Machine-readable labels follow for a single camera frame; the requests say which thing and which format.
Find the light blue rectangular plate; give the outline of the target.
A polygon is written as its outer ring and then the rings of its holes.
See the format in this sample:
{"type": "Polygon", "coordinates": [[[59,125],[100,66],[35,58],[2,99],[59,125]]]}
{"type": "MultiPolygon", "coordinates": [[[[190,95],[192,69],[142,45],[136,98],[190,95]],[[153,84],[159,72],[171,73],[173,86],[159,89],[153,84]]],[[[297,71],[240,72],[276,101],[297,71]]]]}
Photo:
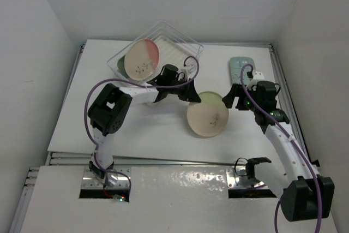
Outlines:
{"type": "Polygon", "coordinates": [[[250,57],[232,57],[229,61],[229,69],[232,84],[241,84],[240,74],[242,72],[242,67],[245,64],[251,64],[255,68],[254,60],[250,57]]]}

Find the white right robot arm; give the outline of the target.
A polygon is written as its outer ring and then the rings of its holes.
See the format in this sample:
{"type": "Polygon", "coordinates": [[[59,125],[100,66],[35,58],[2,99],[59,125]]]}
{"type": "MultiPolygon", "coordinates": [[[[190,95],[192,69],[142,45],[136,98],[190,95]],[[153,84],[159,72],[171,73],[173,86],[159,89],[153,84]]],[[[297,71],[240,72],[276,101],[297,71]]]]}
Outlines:
{"type": "Polygon", "coordinates": [[[323,177],[307,159],[293,135],[286,113],[277,107],[279,89],[261,80],[248,86],[234,83],[222,101],[230,109],[252,111],[256,124],[271,142],[285,169],[277,171],[267,157],[250,158],[246,176],[264,182],[279,199],[284,217],[289,222],[327,218],[330,214],[335,185],[323,177]]]}

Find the cream pink round plate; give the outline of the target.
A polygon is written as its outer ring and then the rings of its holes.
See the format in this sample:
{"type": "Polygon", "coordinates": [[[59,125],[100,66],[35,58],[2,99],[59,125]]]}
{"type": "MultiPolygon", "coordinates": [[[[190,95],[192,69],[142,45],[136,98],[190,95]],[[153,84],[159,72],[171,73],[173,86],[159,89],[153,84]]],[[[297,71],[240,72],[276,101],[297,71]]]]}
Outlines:
{"type": "Polygon", "coordinates": [[[159,57],[159,49],[154,41],[140,39],[125,54],[125,71],[131,79],[144,81],[155,72],[159,57]]]}

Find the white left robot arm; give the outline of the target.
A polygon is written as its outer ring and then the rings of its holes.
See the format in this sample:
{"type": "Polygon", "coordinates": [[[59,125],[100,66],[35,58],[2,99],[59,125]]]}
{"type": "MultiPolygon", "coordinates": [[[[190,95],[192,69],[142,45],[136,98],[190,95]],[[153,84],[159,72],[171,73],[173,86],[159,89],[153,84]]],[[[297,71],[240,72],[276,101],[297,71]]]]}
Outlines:
{"type": "Polygon", "coordinates": [[[201,102],[195,90],[194,79],[171,64],[163,66],[155,78],[143,85],[117,87],[112,82],[112,79],[102,82],[105,86],[91,106],[85,108],[84,116],[84,121],[90,120],[93,129],[90,139],[96,145],[89,168],[101,180],[113,168],[111,151],[114,136],[131,106],[157,103],[168,94],[174,94],[179,100],[186,102],[201,102]]]}

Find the cream green round plate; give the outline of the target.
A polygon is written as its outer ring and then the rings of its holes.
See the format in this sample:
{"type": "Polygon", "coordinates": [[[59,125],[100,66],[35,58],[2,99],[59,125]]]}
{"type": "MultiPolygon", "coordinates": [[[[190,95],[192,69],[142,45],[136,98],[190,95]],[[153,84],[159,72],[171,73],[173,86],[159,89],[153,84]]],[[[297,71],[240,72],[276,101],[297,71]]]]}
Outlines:
{"type": "Polygon", "coordinates": [[[187,121],[191,130],[203,138],[219,135],[229,119],[229,110],[222,101],[222,96],[205,91],[199,94],[200,103],[190,102],[187,108],[187,121]]]}

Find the dark green glass plate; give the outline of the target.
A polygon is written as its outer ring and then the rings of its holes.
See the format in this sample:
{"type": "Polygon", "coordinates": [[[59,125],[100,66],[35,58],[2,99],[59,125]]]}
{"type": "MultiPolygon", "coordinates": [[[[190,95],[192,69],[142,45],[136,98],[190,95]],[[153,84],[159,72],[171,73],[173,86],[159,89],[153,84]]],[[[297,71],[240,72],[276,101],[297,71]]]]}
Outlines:
{"type": "Polygon", "coordinates": [[[122,77],[128,79],[129,75],[126,72],[125,69],[125,56],[122,56],[118,62],[117,62],[117,72],[119,75],[121,75],[122,77]]]}

